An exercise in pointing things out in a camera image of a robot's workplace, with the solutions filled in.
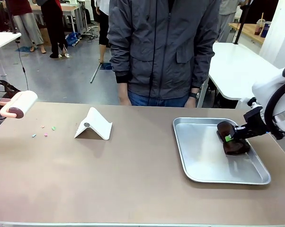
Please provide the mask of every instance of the green tape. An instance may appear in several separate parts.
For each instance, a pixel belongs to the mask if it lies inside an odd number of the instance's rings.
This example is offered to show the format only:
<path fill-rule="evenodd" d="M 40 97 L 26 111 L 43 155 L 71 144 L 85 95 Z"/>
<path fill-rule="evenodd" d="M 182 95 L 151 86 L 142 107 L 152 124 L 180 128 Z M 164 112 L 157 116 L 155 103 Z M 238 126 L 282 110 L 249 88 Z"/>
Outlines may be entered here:
<path fill-rule="evenodd" d="M 225 140 L 226 140 L 226 142 L 229 142 L 229 141 L 233 140 L 233 138 L 231 138 L 231 135 L 228 135 L 225 137 Z"/>

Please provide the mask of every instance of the bottle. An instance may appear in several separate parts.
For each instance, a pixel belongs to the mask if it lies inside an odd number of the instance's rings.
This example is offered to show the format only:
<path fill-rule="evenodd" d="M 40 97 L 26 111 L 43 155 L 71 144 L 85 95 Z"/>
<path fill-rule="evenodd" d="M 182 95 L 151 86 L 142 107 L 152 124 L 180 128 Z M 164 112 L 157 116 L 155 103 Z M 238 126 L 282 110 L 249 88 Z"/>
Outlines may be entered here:
<path fill-rule="evenodd" d="M 267 21 L 264 26 L 264 29 L 262 30 L 260 37 L 265 38 L 267 36 L 267 32 L 269 31 L 270 26 L 271 26 L 271 22 Z"/>

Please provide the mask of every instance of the gray pants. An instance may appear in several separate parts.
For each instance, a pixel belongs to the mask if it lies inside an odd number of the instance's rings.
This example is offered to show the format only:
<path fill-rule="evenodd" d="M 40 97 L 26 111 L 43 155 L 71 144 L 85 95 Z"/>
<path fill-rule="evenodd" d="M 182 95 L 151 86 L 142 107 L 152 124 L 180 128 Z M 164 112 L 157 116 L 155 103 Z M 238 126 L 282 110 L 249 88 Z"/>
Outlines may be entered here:
<path fill-rule="evenodd" d="M 36 45 L 44 43 L 33 13 L 14 16 L 13 20 L 21 33 L 20 40 L 24 46 L 32 46 L 32 41 L 34 41 Z"/>
<path fill-rule="evenodd" d="M 233 23 L 234 18 L 235 18 L 235 13 L 218 16 L 218 26 L 217 26 L 217 33 L 219 34 L 217 39 L 218 42 L 220 43 L 227 42 L 231 30 L 229 23 Z"/>

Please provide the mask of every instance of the hand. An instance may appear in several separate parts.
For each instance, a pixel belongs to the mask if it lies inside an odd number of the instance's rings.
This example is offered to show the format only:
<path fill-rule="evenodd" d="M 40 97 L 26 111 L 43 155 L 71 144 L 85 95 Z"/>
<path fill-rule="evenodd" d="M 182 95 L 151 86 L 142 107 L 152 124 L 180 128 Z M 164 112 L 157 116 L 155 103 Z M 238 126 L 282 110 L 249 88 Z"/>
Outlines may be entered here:
<path fill-rule="evenodd" d="M 96 8 L 96 13 L 100 15 L 99 7 Z"/>
<path fill-rule="evenodd" d="M 119 103 L 120 105 L 132 105 L 128 97 L 120 98 Z"/>
<path fill-rule="evenodd" d="M 120 105 L 132 105 L 128 97 L 128 84 L 118 84 L 118 97 Z"/>
<path fill-rule="evenodd" d="M 196 98 L 189 97 L 186 104 L 186 108 L 196 108 Z"/>

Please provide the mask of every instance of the beige table surface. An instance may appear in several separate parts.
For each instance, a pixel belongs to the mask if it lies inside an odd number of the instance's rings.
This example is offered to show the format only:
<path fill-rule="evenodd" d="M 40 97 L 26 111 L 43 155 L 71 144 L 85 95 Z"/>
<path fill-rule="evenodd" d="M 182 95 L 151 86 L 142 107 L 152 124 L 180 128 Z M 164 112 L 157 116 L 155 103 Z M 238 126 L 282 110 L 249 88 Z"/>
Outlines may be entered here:
<path fill-rule="evenodd" d="M 96 106 L 110 140 L 74 139 L 89 108 L 36 103 L 0 126 L 0 222 L 285 225 L 285 153 L 270 135 L 250 139 L 269 186 L 195 183 L 182 169 L 175 118 L 244 123 L 242 111 Z"/>
<path fill-rule="evenodd" d="M 73 11 L 75 9 L 77 9 L 77 6 L 61 6 L 62 7 L 62 11 Z M 31 9 L 32 10 L 41 10 L 40 6 L 38 5 L 31 5 Z"/>
<path fill-rule="evenodd" d="M 237 30 L 239 30 L 240 28 L 240 24 L 237 23 L 230 23 L 229 26 Z M 255 28 L 256 24 L 244 24 L 242 28 L 242 33 L 262 45 L 264 44 L 265 38 L 260 37 L 260 35 L 255 35 Z"/>

